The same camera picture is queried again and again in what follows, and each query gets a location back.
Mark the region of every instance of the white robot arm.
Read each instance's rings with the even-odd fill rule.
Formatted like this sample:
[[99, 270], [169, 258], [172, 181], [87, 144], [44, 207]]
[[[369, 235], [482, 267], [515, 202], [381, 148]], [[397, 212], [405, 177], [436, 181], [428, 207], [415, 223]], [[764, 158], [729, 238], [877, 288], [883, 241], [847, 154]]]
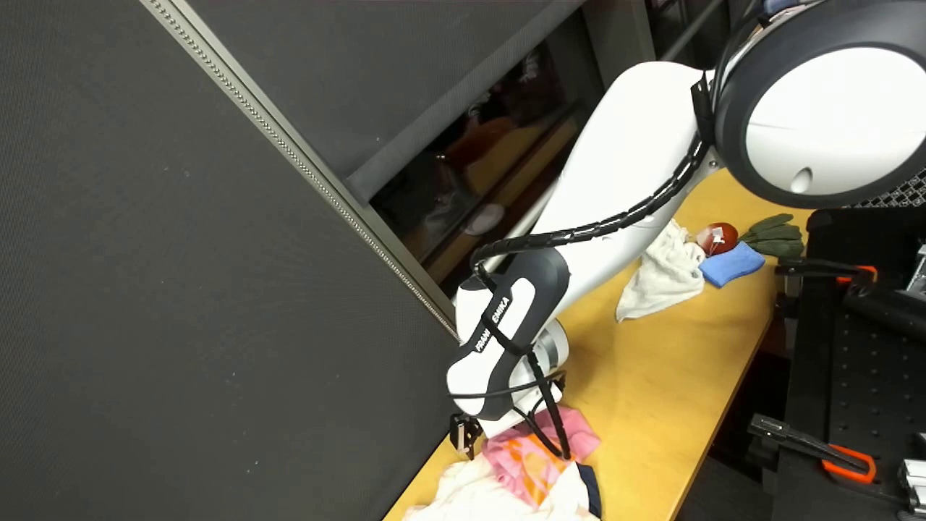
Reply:
[[713, 158], [758, 196], [807, 207], [926, 170], [926, 0], [768, 2], [711, 71], [654, 60], [619, 74], [531, 235], [476, 252], [507, 267], [476, 262], [457, 288], [446, 385], [489, 437], [557, 400], [554, 314], [634, 259]]

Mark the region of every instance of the table surface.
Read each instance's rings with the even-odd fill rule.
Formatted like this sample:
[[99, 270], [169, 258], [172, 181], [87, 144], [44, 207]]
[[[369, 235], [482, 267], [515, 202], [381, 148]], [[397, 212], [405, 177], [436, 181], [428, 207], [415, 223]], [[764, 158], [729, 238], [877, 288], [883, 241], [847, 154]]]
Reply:
[[[726, 220], [745, 232], [754, 220], [807, 212], [751, 196], [726, 170], [702, 180], [676, 212], [692, 235]], [[674, 518], [702, 455], [771, 317], [777, 280], [771, 258], [722, 288], [706, 283], [696, 297], [661, 312], [615, 320], [614, 309], [637, 267], [575, 300], [560, 323], [569, 336], [563, 401], [577, 409], [601, 445], [590, 455], [605, 518]], [[457, 450], [443, 443], [420, 469], [386, 518], [434, 497]]]

